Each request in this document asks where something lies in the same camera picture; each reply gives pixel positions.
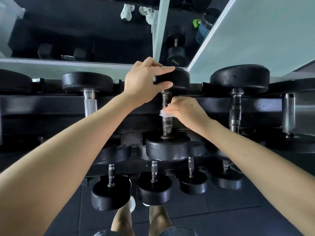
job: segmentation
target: dumbbell rack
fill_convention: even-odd
[[[6,161],[6,166],[36,147],[34,139],[42,137],[45,141],[85,117],[82,104],[84,97],[65,93],[62,90],[61,80],[37,79],[33,82],[33,89],[33,92],[24,94],[0,93],[3,133],[3,145],[0,148],[5,149],[6,144],[14,145],[18,142],[24,142],[24,146],[26,146],[29,142],[28,147],[21,147],[18,152],[14,152],[15,158],[6,158],[12,154],[13,149],[0,150],[0,158],[2,161]],[[101,93],[98,93],[98,107],[104,106],[114,96],[120,94],[122,89],[124,89],[124,82],[115,80],[112,95],[102,96]],[[191,91],[187,93],[187,96],[195,97],[211,118],[227,126],[230,97],[205,96],[201,89],[201,84],[191,84]],[[244,97],[242,99],[242,127],[280,127],[281,101],[281,97]],[[131,158],[126,162],[119,163],[116,174],[137,174],[150,171],[151,162],[138,157],[137,146],[144,144],[146,132],[162,129],[159,116],[161,103],[162,95],[158,94],[149,103],[132,111],[115,131],[114,136],[123,139],[123,144],[132,145]],[[192,141],[202,140],[200,136],[189,131],[177,119],[173,119],[173,128],[187,132]],[[194,159],[195,167],[206,167],[212,156],[213,154],[206,153],[205,157],[196,157]],[[160,162],[159,170],[173,172],[186,165],[187,161]],[[86,176],[102,176],[106,172],[108,172],[108,165],[94,164]]]

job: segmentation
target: white tissue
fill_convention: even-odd
[[[162,118],[175,117],[174,115],[168,115],[168,114],[166,113],[166,111],[164,111],[163,109],[160,111],[160,116],[161,116]]]

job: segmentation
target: left hand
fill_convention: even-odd
[[[136,105],[141,106],[151,101],[159,92],[173,86],[169,81],[153,84],[153,77],[174,70],[175,67],[162,67],[152,57],[148,57],[144,62],[137,61],[126,75],[124,94],[134,98]]]

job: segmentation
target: leg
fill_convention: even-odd
[[[172,226],[163,205],[150,206],[149,220],[149,236],[158,236]]]
[[[129,200],[127,204],[117,211],[112,223],[111,230],[122,236],[135,236],[135,233],[132,230],[130,204],[131,201]]]

